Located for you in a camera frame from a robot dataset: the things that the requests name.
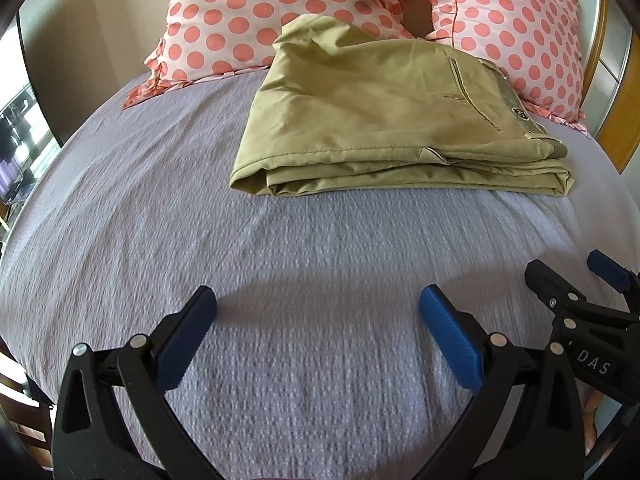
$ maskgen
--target blue gripper pad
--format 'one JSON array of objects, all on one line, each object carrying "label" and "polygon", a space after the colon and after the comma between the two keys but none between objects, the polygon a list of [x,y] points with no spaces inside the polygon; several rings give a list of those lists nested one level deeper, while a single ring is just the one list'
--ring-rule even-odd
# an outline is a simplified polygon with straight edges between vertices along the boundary
[{"label": "blue gripper pad", "polygon": [[[186,311],[184,317],[156,358],[154,386],[156,391],[161,394],[177,388],[180,384],[196,350],[211,323],[216,319],[218,311],[216,295],[209,287],[201,286],[183,311]],[[181,315],[181,312],[170,314],[164,319]]]},{"label": "blue gripper pad", "polygon": [[631,277],[628,270],[614,262],[606,254],[598,250],[591,251],[587,258],[587,266],[591,272],[600,276],[620,294],[631,288]]},{"label": "blue gripper pad", "polygon": [[437,285],[422,291],[419,308],[422,320],[436,339],[458,384],[476,395],[484,375],[482,352],[456,319],[460,313]]}]

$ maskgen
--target bed sheet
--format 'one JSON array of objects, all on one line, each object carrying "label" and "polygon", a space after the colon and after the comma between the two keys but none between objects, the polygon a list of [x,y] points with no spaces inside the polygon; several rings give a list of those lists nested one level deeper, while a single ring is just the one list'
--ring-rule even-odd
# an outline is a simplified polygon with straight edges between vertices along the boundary
[{"label": "bed sheet", "polygon": [[638,269],[640,213],[594,140],[543,120],[570,149],[566,198],[230,190],[264,75],[121,110],[140,78],[97,110],[8,241],[2,336],[55,399],[74,344],[121,345],[209,285],[218,318],[167,398],[225,478],[411,478],[469,398],[418,318],[422,288],[437,283],[486,330],[542,348],[551,314],[525,286],[527,262],[540,258],[591,301],[622,308],[584,261],[600,248]]}]

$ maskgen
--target folded garment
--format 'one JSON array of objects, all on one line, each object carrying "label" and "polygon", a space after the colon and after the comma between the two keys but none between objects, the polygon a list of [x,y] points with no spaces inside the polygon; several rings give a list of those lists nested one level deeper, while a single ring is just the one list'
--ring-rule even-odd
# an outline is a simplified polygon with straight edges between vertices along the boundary
[{"label": "folded garment", "polygon": [[491,62],[422,40],[377,41],[306,14],[285,25],[231,175],[252,194],[464,187],[564,196],[567,148]]}]

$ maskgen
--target bolt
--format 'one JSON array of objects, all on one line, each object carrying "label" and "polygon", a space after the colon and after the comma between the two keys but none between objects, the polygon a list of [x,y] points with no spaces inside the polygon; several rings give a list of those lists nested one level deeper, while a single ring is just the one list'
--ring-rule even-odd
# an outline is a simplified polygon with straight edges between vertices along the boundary
[{"label": "bolt", "polygon": [[494,346],[505,346],[508,343],[508,339],[506,338],[506,336],[504,334],[501,334],[499,332],[495,332],[493,334],[491,334],[491,337],[489,338],[489,341],[491,341],[491,344]]},{"label": "bolt", "polygon": [[564,353],[564,347],[560,343],[551,343],[549,349],[556,355],[562,355]]},{"label": "bolt", "polygon": [[146,335],[136,334],[131,339],[129,339],[129,344],[132,348],[142,348],[144,345],[146,345]]},{"label": "bolt", "polygon": [[87,346],[84,343],[78,343],[74,346],[73,353],[76,357],[80,357],[86,353]]}]

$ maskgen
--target polka dot pillow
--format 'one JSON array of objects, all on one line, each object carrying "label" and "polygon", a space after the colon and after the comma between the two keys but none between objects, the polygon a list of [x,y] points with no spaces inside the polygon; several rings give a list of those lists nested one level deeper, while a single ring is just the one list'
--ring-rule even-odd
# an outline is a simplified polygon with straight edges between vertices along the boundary
[{"label": "polka dot pillow", "polygon": [[581,131],[578,0],[430,0],[428,40],[495,62],[531,112]]},{"label": "polka dot pillow", "polygon": [[167,28],[145,61],[148,81],[125,107],[182,88],[271,64],[282,26],[305,13],[353,23],[376,38],[412,38],[400,24],[399,0],[171,0]]}]

